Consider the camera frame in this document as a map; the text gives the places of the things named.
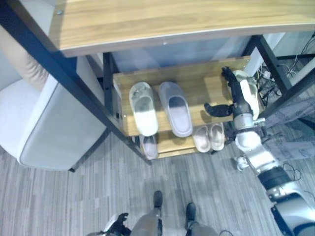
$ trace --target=wooden tabletop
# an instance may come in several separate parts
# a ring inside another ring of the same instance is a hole
[[[315,30],[315,0],[57,0],[49,37],[70,57],[307,30]]]

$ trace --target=white armchair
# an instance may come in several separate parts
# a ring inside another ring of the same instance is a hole
[[[27,4],[28,10],[32,9],[32,1]],[[35,14],[39,7],[50,14],[53,7],[46,4],[34,1]],[[77,73],[104,104],[102,88],[85,57],[77,59]],[[48,75],[38,91],[11,68],[0,52],[0,145],[20,164],[69,170],[105,128],[54,77]]]

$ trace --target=lower shelf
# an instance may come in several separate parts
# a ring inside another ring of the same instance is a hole
[[[176,137],[171,131],[156,134],[158,158],[198,152],[192,136]]]
[[[169,152],[159,153],[157,158],[160,159],[160,158],[171,157],[171,156],[191,154],[195,152],[198,152],[198,150],[195,148],[189,148],[189,149],[184,149],[184,150],[179,150],[179,151],[169,151]]]

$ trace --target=white wall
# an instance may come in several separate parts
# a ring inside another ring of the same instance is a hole
[[[312,34],[313,32],[291,32],[284,34],[266,34],[265,36],[272,39],[272,45],[270,46],[274,48],[276,56],[287,56],[300,53]],[[114,52],[113,55],[118,68],[122,72],[127,72],[183,63],[196,63],[239,57],[242,55],[249,38],[250,37],[232,37],[168,44],[149,48],[124,50]],[[314,50],[315,46],[313,43],[310,45],[308,53],[314,53]],[[259,65],[253,65],[252,70],[256,71],[261,63],[262,61],[256,63]]]
[[[276,56],[288,56],[301,53],[307,41],[311,38],[314,32],[289,32],[285,33],[279,44],[275,47],[274,53]],[[315,53],[315,41],[312,42],[307,54]]]
[[[167,44],[114,52],[113,56],[119,70],[127,72],[238,57],[249,39],[250,37],[232,37]]]

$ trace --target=gray slipper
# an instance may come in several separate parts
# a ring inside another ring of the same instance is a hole
[[[149,160],[158,157],[158,146],[155,135],[146,137],[143,135],[139,136],[141,148]]]
[[[191,135],[192,121],[183,90],[176,83],[164,82],[159,86],[158,95],[173,133],[177,137]]]

